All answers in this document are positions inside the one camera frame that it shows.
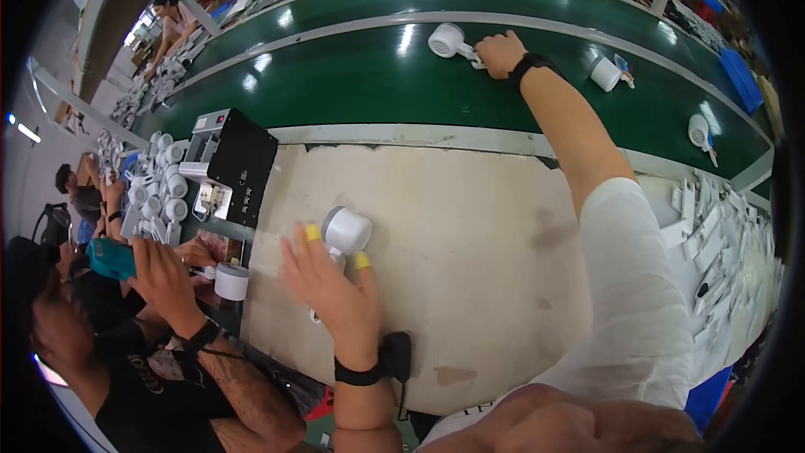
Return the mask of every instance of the blue plastic crate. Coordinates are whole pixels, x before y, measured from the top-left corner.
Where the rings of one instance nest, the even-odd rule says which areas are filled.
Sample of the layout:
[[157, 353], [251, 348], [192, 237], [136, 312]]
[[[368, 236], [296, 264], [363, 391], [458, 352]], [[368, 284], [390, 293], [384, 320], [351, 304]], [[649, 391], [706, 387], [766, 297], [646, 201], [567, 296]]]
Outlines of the blue plastic crate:
[[732, 84], [735, 85], [735, 89], [738, 90], [744, 109], [749, 114], [755, 112], [759, 106], [763, 105], [763, 95], [760, 93], [758, 84], [754, 82], [750, 67], [746, 66], [744, 59], [736, 50], [726, 46], [721, 50], [719, 60], [724, 66], [724, 70], [727, 71], [727, 75], [730, 76]]

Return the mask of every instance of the red stool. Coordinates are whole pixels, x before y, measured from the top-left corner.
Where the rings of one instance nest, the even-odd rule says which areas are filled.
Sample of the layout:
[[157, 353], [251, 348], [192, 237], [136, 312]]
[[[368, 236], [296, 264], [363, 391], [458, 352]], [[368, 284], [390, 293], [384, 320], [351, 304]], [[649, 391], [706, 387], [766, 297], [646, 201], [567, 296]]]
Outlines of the red stool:
[[311, 409], [311, 412], [304, 417], [306, 422], [312, 422], [313, 420], [318, 420], [319, 418], [324, 418], [328, 414], [332, 413], [332, 404], [334, 402], [336, 395], [332, 390], [331, 386], [327, 386], [325, 389], [325, 398], [321, 400], [321, 403], [316, 406], [315, 408]]

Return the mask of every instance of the woman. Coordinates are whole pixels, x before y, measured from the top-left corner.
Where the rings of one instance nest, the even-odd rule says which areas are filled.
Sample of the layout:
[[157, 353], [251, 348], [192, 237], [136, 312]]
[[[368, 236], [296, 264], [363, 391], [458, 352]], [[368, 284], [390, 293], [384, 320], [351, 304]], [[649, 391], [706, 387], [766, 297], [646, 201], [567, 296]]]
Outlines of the woman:
[[[154, 77], [156, 67], [159, 66], [162, 59], [173, 55], [173, 52], [199, 28], [196, 16], [190, 14], [187, 6], [180, 4], [178, 0], [154, 0], [154, 14], [162, 18], [162, 44], [156, 52], [154, 63], [146, 72], [146, 81], [151, 81], [151, 78]], [[179, 39], [168, 47], [170, 39], [177, 35]]]

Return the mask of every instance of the green conveyor belt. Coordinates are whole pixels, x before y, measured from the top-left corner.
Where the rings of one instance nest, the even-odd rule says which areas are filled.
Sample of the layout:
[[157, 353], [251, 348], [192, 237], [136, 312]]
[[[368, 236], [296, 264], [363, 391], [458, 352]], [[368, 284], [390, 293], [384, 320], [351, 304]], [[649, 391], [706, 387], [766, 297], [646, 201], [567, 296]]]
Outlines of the green conveyor belt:
[[[429, 11], [518, 14], [596, 29], [679, 63], [716, 86], [732, 101], [740, 102], [735, 86], [716, 55], [648, 11], [620, 0], [296, 0], [256, 16], [210, 41], [196, 58], [188, 77], [256, 45], [292, 34], [374, 16]], [[467, 42], [477, 42], [488, 32], [482, 29], [477, 36], [468, 35]], [[622, 55], [629, 62], [633, 61], [634, 56]]]
[[[501, 25], [462, 24], [468, 38]], [[150, 136], [162, 129], [188, 137], [197, 116], [237, 107], [267, 128], [336, 123], [424, 123], [538, 132], [522, 99], [485, 71], [460, 58], [430, 52], [433, 25], [400, 25], [328, 36], [279, 49], [216, 73], [170, 98], [135, 123]], [[587, 98], [618, 146], [665, 157], [730, 178], [768, 145], [745, 121], [708, 92], [639, 57], [636, 89], [625, 83], [604, 93], [587, 77], [591, 50], [613, 50], [577, 37], [514, 29], [530, 49], [554, 59]], [[240, 35], [237, 30], [231, 35]], [[688, 119], [709, 103], [720, 133], [719, 168], [688, 141]]]

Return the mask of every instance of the black cap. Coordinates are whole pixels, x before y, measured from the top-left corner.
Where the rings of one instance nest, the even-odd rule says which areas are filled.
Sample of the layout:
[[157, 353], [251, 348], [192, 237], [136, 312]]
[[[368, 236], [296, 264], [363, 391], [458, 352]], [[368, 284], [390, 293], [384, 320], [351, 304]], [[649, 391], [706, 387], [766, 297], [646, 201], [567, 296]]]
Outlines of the black cap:
[[33, 302], [47, 286], [47, 280], [59, 258], [57, 247], [37, 245], [24, 237], [12, 238], [5, 247], [3, 291], [15, 302], [25, 336], [31, 334], [33, 329]]

